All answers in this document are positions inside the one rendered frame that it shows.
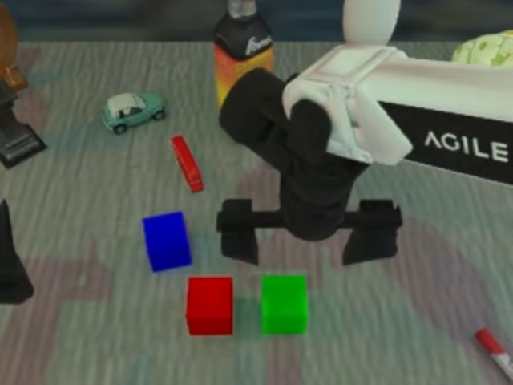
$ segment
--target blue cube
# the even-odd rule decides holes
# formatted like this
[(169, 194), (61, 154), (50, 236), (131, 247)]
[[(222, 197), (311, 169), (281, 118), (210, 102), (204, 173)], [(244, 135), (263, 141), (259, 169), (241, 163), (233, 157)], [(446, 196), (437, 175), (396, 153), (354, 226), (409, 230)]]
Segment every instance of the blue cube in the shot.
[(143, 219), (147, 256), (154, 273), (192, 264), (184, 214), (179, 211)]

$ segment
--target tabletop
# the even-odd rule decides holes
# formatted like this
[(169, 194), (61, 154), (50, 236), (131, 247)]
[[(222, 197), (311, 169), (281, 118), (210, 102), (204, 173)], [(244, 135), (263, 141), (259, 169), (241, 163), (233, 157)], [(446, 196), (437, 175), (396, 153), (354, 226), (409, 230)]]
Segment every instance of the tabletop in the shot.
[[(286, 77), (332, 43), (278, 43)], [(397, 43), (448, 59), (456, 43)], [(30, 43), (18, 65), (30, 88), (16, 105), (48, 149), (0, 169), (18, 254), (36, 295), (0, 306), (2, 385), (466, 385), (505, 384), (472, 335), (488, 326), (513, 351), (509, 188), (403, 163), (375, 165), (351, 199), (391, 198), (405, 224), (399, 253), (342, 268), (347, 234), (317, 244), (259, 233), (261, 265), (220, 254), (224, 199), (277, 205), (277, 174), (219, 128), (208, 43)], [(168, 117), (115, 136), (108, 97), (154, 91)], [(192, 195), (168, 138), (182, 134), (204, 175)], [(141, 219), (183, 211), (193, 266), (153, 274)], [(306, 274), (306, 334), (260, 333), (259, 277)], [(236, 333), (191, 338), (190, 275), (230, 275)]]

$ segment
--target red pen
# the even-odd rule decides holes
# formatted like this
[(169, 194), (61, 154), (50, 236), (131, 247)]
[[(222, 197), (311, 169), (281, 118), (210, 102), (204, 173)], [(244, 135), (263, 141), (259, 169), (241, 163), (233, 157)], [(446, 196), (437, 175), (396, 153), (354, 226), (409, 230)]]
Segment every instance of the red pen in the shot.
[(494, 336), (488, 331), (487, 328), (478, 330), (475, 334), (475, 339), (486, 349), (488, 354), (493, 360), (500, 366), (507, 377), (513, 381), (513, 363), (511, 363), (511, 357), (500, 343), (494, 338)]
[(182, 169), (189, 188), (192, 193), (203, 190), (203, 181), (200, 174), (200, 168), (192, 156), (191, 150), (182, 135), (173, 136), (169, 143), (175, 153), (178, 165)]

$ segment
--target bottle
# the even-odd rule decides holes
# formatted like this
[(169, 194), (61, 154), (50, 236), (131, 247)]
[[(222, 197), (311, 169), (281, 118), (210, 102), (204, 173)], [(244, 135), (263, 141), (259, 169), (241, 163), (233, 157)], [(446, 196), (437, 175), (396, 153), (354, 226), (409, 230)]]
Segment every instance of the bottle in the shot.
[(219, 109), (246, 72), (258, 67), (273, 71), (273, 39), (256, 0), (228, 0), (228, 11), (214, 33), (214, 61)]

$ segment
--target teal toy car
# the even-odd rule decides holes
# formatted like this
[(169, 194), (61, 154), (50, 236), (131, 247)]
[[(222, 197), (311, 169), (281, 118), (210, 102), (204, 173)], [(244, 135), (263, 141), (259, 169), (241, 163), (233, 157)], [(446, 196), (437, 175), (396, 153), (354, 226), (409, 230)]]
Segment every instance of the teal toy car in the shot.
[(149, 120), (162, 120), (166, 110), (162, 99), (151, 92), (112, 96), (103, 108), (103, 123), (116, 135)]

